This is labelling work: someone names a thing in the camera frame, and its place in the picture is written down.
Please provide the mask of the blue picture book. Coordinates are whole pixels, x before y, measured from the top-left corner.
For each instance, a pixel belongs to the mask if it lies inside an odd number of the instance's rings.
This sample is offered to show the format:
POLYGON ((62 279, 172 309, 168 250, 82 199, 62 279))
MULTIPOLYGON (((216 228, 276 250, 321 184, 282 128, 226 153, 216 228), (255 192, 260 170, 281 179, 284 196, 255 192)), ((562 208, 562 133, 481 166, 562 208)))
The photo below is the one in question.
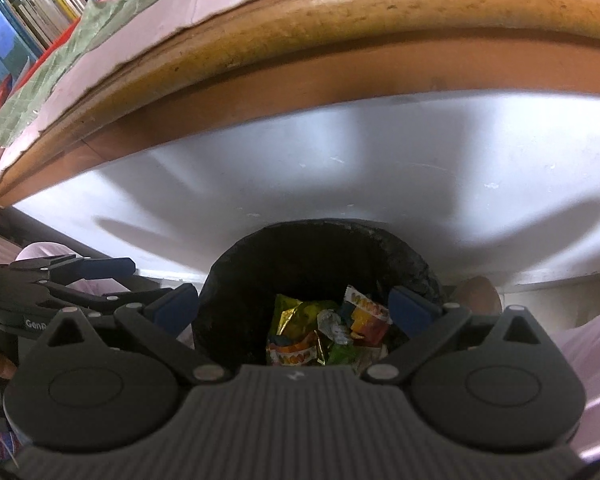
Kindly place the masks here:
POLYGON ((0 0, 0 84, 11 76, 17 81, 43 50, 8 0, 0 0))

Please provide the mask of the wooden table edge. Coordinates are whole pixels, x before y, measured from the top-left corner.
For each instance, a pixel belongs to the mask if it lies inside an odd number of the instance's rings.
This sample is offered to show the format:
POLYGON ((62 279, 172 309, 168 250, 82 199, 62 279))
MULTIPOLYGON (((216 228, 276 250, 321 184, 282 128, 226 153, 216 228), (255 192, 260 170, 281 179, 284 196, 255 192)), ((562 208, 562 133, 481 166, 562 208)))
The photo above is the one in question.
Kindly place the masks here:
POLYGON ((600 95, 600 0, 256 0, 179 32, 87 92, 6 171, 0 206, 251 119, 496 89, 600 95))

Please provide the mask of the row of leaning books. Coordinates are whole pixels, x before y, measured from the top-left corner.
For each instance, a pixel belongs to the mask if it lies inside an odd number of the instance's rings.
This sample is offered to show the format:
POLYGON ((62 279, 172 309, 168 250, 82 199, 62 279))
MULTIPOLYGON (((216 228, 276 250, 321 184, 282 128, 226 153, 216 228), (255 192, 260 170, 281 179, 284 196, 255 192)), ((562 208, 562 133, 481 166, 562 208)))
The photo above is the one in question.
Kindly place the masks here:
POLYGON ((16 0, 15 9, 42 47, 48 49, 82 15, 86 0, 16 0))

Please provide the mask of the black trash bin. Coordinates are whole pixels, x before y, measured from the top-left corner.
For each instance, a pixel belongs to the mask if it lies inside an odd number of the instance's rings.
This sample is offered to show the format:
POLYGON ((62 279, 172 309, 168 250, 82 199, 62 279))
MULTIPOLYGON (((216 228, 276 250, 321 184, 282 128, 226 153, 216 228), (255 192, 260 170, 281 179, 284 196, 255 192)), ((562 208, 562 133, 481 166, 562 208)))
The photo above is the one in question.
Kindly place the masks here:
POLYGON ((434 304, 445 300, 425 259, 384 229, 337 219, 282 222, 238 240, 212 264, 192 324, 195 347, 231 372, 264 365, 277 296, 341 304, 349 286, 378 304, 396 286, 434 304))

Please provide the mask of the gold wrapper in bin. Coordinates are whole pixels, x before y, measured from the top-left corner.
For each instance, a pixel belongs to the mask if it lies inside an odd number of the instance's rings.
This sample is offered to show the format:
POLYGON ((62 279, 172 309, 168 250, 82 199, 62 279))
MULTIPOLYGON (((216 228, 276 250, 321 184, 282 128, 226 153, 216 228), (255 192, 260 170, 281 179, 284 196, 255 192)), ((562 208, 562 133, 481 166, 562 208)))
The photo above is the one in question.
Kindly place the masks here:
POLYGON ((278 295, 270 330, 270 343, 287 347, 302 341, 317 326, 317 315, 323 310, 318 302, 301 301, 278 295))

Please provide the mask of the orange snack wrapper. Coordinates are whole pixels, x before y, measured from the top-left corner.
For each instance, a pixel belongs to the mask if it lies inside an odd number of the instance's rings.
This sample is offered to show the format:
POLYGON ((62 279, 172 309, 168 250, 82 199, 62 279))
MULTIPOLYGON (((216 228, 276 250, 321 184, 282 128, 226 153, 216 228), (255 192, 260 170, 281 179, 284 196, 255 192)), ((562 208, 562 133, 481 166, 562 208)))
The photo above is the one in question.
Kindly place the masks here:
POLYGON ((380 344, 392 324, 389 310, 352 286, 347 287, 344 301, 353 307, 350 314, 351 332, 361 336, 366 344, 380 344))

